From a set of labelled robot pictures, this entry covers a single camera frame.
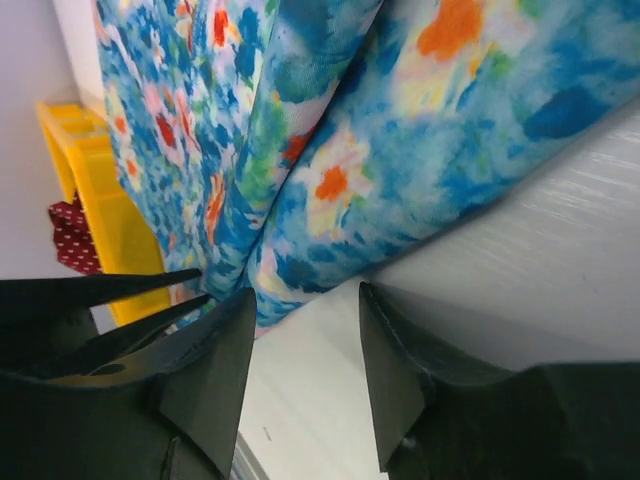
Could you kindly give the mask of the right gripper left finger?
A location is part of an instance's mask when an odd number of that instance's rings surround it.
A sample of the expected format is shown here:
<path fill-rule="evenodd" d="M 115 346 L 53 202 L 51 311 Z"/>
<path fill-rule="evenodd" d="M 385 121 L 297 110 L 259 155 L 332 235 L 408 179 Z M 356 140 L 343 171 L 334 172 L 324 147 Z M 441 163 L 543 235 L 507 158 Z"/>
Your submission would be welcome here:
<path fill-rule="evenodd" d="M 1 377 L 5 479 L 226 479 L 256 296 L 242 289 L 87 375 Z"/>

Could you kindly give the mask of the blue floral skirt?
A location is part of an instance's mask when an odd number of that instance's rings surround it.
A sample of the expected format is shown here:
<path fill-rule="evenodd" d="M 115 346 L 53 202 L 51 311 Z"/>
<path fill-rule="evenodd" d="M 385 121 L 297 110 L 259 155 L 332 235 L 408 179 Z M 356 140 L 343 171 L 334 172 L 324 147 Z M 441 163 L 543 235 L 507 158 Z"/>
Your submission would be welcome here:
<path fill-rule="evenodd" d="M 173 301 L 257 327 L 486 206 L 639 91 L 635 1 L 97 1 Z"/>

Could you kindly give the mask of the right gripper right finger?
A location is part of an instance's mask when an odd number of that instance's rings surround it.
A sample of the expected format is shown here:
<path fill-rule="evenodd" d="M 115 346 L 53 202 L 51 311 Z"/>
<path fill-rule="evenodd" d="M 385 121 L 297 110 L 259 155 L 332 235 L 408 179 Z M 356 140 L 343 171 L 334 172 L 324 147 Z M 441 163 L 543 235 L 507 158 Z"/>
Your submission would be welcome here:
<path fill-rule="evenodd" d="M 359 287 L 378 464 L 391 479 L 635 479 L 639 366 L 481 360 Z"/>

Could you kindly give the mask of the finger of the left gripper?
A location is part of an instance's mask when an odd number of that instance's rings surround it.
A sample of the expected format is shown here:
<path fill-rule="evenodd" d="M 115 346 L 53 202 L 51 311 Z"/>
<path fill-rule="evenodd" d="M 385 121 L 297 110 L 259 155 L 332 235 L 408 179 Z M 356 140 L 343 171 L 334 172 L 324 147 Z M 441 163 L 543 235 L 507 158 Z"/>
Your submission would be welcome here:
<path fill-rule="evenodd" d="M 1 311 L 66 312 L 127 299 L 200 276 L 200 270 L 186 269 L 153 275 L 96 274 L 68 278 L 2 280 Z"/>
<path fill-rule="evenodd" d="M 167 328 L 190 312 L 204 306 L 208 294 L 174 305 L 133 323 L 94 337 L 79 349 L 29 368 L 33 378 L 87 375 L 122 356 L 133 353 L 161 336 Z"/>

